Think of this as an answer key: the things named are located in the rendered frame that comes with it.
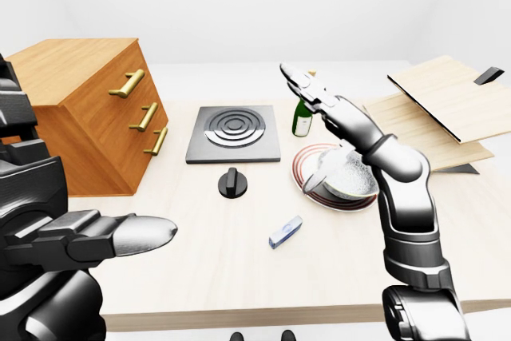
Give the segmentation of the green wine bottle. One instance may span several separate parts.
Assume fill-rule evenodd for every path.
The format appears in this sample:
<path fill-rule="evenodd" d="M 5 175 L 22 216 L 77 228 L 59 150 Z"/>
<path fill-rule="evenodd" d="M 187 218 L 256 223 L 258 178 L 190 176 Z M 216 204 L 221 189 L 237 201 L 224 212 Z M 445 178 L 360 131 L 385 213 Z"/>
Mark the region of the green wine bottle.
<path fill-rule="evenodd" d="M 294 112 L 291 131 L 297 137 L 305 137 L 310 132 L 313 114 L 307 109 L 302 99 Z"/>

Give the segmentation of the pale wooden rack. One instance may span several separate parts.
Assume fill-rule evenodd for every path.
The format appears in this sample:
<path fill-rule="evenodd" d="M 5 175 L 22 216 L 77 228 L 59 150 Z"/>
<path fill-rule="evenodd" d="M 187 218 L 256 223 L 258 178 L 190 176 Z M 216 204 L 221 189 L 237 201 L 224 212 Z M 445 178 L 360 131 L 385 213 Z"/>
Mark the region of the pale wooden rack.
<path fill-rule="evenodd" d="M 398 93 L 367 101 L 384 133 L 423 153 L 432 170 L 492 157 L 481 141 L 511 133 L 511 87 L 479 85 L 480 72 L 441 56 L 388 75 Z"/>

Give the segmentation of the round black knob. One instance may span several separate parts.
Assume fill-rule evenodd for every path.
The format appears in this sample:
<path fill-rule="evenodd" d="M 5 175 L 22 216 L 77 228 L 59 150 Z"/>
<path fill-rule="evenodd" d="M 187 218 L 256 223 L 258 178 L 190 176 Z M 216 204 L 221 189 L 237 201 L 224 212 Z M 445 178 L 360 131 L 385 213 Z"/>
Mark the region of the round black knob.
<path fill-rule="evenodd" d="M 241 197 L 248 189 L 248 181 L 237 168 L 231 167 L 218 181 L 220 194 L 228 199 Z"/>

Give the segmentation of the patterned black bowl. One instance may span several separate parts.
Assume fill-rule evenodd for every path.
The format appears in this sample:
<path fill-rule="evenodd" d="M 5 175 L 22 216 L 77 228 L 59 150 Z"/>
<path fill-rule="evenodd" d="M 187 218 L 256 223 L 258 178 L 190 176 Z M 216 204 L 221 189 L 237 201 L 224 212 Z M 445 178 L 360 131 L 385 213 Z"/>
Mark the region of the patterned black bowl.
<path fill-rule="evenodd" d="M 322 186 L 339 198 L 359 200 L 379 192 L 370 166 L 354 150 L 341 146 L 325 150 L 319 155 L 318 168 L 327 171 Z"/>

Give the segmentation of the small blue white box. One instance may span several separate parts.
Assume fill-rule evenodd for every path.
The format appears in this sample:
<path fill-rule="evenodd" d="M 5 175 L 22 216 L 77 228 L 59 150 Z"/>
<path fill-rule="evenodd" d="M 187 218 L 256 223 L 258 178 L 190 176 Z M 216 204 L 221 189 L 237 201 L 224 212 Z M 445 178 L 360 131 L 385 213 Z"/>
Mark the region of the small blue white box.
<path fill-rule="evenodd" d="M 300 216 L 295 216 L 289 220 L 283 227 L 273 232 L 268 239 L 268 243 L 272 249 L 276 249 L 298 230 L 303 224 L 303 219 Z"/>

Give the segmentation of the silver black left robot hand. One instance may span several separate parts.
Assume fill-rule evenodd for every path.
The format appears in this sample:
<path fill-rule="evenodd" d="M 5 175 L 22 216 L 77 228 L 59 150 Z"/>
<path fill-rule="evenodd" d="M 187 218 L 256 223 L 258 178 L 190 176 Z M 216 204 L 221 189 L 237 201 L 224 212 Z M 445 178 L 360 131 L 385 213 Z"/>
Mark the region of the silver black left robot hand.
<path fill-rule="evenodd" d="M 47 272 L 150 252 L 177 233 L 161 217 L 71 212 L 61 158 L 50 156 L 37 123 L 14 67 L 0 55 L 0 299 Z"/>

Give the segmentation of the flat dark stove plate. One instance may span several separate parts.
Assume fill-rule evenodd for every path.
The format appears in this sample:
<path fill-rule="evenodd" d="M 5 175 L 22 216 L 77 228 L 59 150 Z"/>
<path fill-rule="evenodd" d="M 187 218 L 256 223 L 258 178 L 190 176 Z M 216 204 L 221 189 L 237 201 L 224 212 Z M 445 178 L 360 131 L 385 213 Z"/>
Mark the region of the flat dark stove plate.
<path fill-rule="evenodd" d="M 188 144 L 188 164 L 278 162 L 271 105 L 202 106 Z"/>

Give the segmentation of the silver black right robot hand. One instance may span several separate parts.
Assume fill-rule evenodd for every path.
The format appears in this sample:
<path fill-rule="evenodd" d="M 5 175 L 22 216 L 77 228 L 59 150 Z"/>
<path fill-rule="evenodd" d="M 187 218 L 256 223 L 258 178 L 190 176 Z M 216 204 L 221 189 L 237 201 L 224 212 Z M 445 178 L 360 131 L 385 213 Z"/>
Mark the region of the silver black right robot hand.
<path fill-rule="evenodd" d="M 286 63 L 280 64 L 279 69 L 289 89 L 303 101 L 307 110 L 320 114 L 327 129 L 352 145 L 363 164 L 370 166 L 373 172 L 382 170 L 395 180 L 407 178 L 407 171 L 398 162 L 400 144 L 394 135 L 383 134 L 355 104 L 328 93 L 309 73 Z"/>

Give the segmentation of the wooden cabinet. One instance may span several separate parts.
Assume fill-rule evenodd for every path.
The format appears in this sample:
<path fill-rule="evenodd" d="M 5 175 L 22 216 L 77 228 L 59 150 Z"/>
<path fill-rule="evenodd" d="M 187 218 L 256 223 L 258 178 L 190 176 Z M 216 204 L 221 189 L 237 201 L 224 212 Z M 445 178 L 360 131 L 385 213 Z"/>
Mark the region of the wooden cabinet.
<path fill-rule="evenodd" d="M 48 39 L 7 58 L 70 196 L 130 196 L 168 117 L 136 38 Z"/>

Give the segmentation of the white plate with red rings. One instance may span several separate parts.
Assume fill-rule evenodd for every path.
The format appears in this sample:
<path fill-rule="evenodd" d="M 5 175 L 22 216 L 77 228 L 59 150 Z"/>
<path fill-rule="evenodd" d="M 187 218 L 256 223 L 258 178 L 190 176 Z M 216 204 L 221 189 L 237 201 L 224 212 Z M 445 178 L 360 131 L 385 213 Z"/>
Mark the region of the white plate with red rings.
<path fill-rule="evenodd" d="M 330 143 L 312 144 L 303 147 L 294 155 L 291 162 L 291 175 L 300 192 L 306 179 L 317 170 L 320 155 L 335 147 L 336 145 Z M 361 211 L 377 202 L 377 194 L 362 199 L 347 200 L 330 193 L 322 185 L 306 197 L 325 208 L 340 212 Z"/>

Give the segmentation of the wooden cabinet drawer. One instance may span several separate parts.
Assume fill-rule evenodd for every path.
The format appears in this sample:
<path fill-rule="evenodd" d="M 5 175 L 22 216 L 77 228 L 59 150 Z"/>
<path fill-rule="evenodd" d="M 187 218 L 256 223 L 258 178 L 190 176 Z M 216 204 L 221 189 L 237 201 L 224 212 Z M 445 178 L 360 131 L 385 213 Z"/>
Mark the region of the wooden cabinet drawer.
<path fill-rule="evenodd" d="M 107 149 L 144 146 L 151 129 L 166 122 L 136 38 L 76 38 L 58 41 L 55 103 Z"/>
<path fill-rule="evenodd" d="M 139 123 L 145 115 L 145 111 L 141 107 L 151 105 L 153 102 L 157 102 L 159 106 L 148 128 L 144 132 L 130 129 L 130 124 Z M 113 147 L 115 165 L 128 187 L 127 191 L 123 192 L 124 195 L 133 195 L 137 191 L 149 162 L 155 157 L 144 153 L 143 150 L 151 149 L 154 146 L 157 135 L 153 131 L 164 128 L 167 122 L 168 118 L 161 100 L 152 96 L 147 100 L 138 101 L 134 108 L 128 111 L 127 117 L 115 131 L 119 134 Z"/>
<path fill-rule="evenodd" d="M 125 178 L 142 174 L 161 147 L 168 122 L 149 72 L 122 71 L 93 95 L 83 115 L 86 127 Z"/>

